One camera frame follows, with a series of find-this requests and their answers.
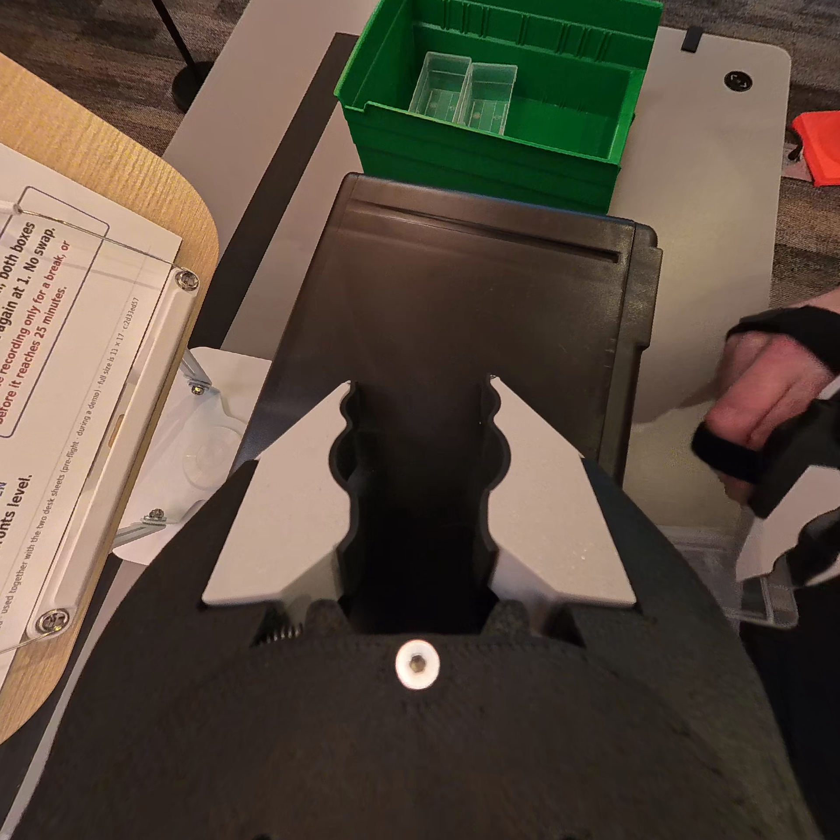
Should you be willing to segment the person's right hand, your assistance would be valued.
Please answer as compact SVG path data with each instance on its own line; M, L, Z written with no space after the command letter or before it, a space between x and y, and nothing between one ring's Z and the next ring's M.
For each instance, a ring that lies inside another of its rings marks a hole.
M839 289L743 319L726 338L710 434L759 451L838 378Z

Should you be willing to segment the black pole stand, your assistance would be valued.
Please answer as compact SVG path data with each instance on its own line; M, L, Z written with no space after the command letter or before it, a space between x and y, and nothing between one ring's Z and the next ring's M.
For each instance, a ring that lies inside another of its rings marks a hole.
M196 60L172 19L169 10L166 8L165 3L163 1L152 1L151 3L184 61L184 67L175 75L172 81L171 95L178 111L186 114L193 105L204 81L214 68L214 61Z

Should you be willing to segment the light wooden board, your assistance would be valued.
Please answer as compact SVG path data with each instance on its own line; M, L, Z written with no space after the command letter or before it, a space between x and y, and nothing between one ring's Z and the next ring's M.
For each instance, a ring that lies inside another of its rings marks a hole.
M2 56L2 742L68 667L217 258L181 173Z

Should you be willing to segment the orange fabric object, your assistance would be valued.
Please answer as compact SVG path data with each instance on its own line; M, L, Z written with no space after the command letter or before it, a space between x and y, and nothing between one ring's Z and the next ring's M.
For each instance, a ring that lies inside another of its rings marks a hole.
M815 186L839 186L839 111L803 112L791 127Z

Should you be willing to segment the clear plastic drawer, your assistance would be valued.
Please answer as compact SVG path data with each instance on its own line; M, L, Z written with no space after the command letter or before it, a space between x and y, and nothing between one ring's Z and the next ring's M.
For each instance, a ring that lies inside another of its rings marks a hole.
M792 629L799 620L786 557L772 570L744 581L736 578L743 541L708 528L658 526L698 575L734 630L743 624Z
M472 62L458 99L457 125L503 136L517 75L516 65Z
M443 123L454 123L466 75L468 56L428 51L408 111Z

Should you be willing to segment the green plastic bin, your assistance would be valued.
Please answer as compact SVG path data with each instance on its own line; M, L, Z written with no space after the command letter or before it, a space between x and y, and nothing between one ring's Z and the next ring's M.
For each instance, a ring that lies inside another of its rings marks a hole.
M335 89L363 171L606 214L659 2L379 2ZM408 111L428 51L518 66L503 136Z

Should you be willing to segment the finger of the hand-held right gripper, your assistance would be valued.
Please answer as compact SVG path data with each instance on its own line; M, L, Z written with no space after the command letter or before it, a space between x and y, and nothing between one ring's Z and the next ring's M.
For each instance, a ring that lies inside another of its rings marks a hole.
M796 545L804 526L838 507L838 469L809 466L766 518L753 520L736 562L735 580L771 572L775 561Z
M786 553L787 568L795 589L810 585L829 571L839 554L839 509L808 521Z

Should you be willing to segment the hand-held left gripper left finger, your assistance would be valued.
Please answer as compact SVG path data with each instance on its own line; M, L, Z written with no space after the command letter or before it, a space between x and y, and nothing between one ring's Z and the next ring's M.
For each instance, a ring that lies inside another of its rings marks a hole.
M358 572L359 469L350 381L331 391L254 462L254 473L203 593L207 606L339 601Z

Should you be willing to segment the black drawer cabinet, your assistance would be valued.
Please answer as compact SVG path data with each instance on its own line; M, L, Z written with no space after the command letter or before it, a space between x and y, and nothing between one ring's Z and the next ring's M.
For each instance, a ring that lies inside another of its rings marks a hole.
M624 219L343 179L238 460L356 384L359 576L341 599L365 632L465 634L497 597L491 376L621 478L662 258Z

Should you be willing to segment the small metal bracket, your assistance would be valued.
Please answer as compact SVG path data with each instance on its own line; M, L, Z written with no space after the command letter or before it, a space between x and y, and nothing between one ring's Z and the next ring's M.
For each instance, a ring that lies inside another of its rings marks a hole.
M190 393L193 395L202 396L213 389L211 378L189 349L184 350L179 372L186 378Z
M121 521L118 530L114 535L112 549L121 547L127 543L134 542L163 530L167 525L166 511L162 508L154 508L146 513L140 520Z

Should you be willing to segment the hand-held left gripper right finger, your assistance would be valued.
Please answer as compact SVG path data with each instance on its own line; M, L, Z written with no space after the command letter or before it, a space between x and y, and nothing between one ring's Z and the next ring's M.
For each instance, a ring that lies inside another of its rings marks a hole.
M548 634L565 607L634 608L583 455L500 377L487 386L501 456L486 497L490 590L519 602L536 634Z

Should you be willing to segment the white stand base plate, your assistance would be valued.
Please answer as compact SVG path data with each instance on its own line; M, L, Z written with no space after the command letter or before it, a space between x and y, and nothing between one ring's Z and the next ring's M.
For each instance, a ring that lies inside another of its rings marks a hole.
M163 512L164 526L112 552L148 565L228 477L266 379L267 360L210 348L192 355L211 386L193 393L178 374L164 404L119 528Z

